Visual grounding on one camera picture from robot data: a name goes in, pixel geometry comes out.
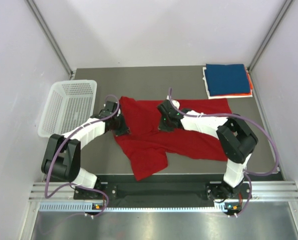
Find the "red t-shirt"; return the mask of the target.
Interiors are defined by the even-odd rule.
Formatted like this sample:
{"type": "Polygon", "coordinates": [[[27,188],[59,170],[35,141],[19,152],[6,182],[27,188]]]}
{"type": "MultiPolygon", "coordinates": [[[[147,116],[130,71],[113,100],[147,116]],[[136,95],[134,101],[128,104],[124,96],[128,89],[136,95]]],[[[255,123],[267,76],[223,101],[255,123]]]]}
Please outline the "red t-shirt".
{"type": "Polygon", "coordinates": [[[130,160],[137,181],[143,180],[168,166],[167,153],[195,160],[226,162],[227,157],[218,139],[196,131],[158,129],[161,100],[135,100],[122,96],[119,100],[130,134],[115,140],[130,160]]]}

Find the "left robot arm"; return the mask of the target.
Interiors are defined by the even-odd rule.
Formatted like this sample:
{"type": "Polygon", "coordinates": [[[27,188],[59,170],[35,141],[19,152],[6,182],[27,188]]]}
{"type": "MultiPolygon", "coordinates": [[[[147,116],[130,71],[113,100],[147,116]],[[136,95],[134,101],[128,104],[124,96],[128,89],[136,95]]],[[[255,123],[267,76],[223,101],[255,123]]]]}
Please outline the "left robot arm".
{"type": "Polygon", "coordinates": [[[62,188],[60,186],[48,193],[51,178],[65,182],[65,187],[79,187],[91,198],[102,194],[97,176],[81,167],[81,151],[95,138],[109,131],[116,136],[129,134],[119,102],[106,101],[104,109],[82,125],[65,134],[52,134],[49,137],[41,164],[41,171],[46,174],[45,198],[51,198],[62,188]]]}

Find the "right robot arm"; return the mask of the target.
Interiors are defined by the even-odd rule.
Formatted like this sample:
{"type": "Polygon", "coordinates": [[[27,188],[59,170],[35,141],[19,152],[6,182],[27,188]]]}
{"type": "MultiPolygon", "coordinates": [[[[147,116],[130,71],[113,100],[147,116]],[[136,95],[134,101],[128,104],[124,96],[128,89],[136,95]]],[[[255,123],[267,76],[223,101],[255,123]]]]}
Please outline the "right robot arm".
{"type": "Polygon", "coordinates": [[[236,117],[210,116],[188,108],[178,110],[177,101],[164,100],[157,106],[161,114],[158,129],[172,132],[175,129],[198,132],[219,140],[227,157],[226,171],[220,185],[211,187],[212,200],[230,199],[239,194],[247,163],[258,143],[258,138],[245,121],[236,117]]]}

